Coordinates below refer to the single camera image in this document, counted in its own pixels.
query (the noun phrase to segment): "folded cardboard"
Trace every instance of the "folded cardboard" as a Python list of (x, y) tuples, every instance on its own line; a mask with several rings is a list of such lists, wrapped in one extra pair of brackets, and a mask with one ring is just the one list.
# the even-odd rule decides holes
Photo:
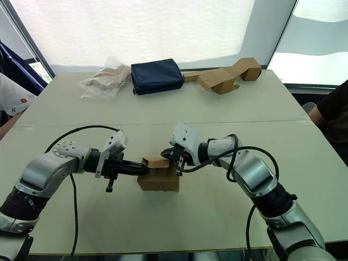
[(255, 58), (241, 58), (234, 65), (217, 68), (209, 71), (189, 74), (188, 81), (197, 78), (197, 82), (206, 90), (213, 89), (218, 94), (237, 89), (235, 79), (241, 76), (243, 80), (256, 80), (261, 74), (261, 66)]
[(197, 78), (199, 75), (202, 75), (206, 72), (209, 72), (210, 70), (205, 70), (205, 71), (198, 71), (198, 72), (184, 72), (183, 76), (184, 76), (184, 82), (188, 83), (188, 82), (195, 82), (197, 81)]
[(255, 58), (241, 58), (232, 67), (241, 72), (243, 80), (256, 80), (262, 69)]
[(149, 173), (138, 177), (142, 190), (163, 190), (179, 192), (180, 178), (172, 162), (163, 157), (142, 159), (141, 163), (148, 166)]

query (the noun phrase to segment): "window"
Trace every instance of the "window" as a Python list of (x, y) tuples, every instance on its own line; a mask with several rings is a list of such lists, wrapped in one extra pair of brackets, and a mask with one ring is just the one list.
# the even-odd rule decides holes
[(2, 3), (0, 3), (0, 39), (12, 51), (25, 60), (42, 79), (48, 83), (52, 80)]
[(299, 0), (268, 68), (283, 83), (339, 85), (348, 79), (347, 32), (347, 0)]

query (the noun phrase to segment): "white curtain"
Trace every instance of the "white curtain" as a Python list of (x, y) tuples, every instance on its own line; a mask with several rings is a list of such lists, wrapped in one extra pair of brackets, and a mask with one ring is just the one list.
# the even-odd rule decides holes
[(295, 0), (11, 0), (55, 73), (173, 58), (182, 69), (266, 64)]

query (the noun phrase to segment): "plastic bag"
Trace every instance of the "plastic bag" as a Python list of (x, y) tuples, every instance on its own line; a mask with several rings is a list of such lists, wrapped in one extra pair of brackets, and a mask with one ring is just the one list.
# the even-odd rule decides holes
[(117, 69), (102, 69), (99, 73), (93, 75), (92, 78), (77, 84), (85, 89), (80, 98), (112, 101), (120, 87), (125, 85), (127, 78), (131, 74), (130, 72), (131, 68), (126, 65), (120, 65)]

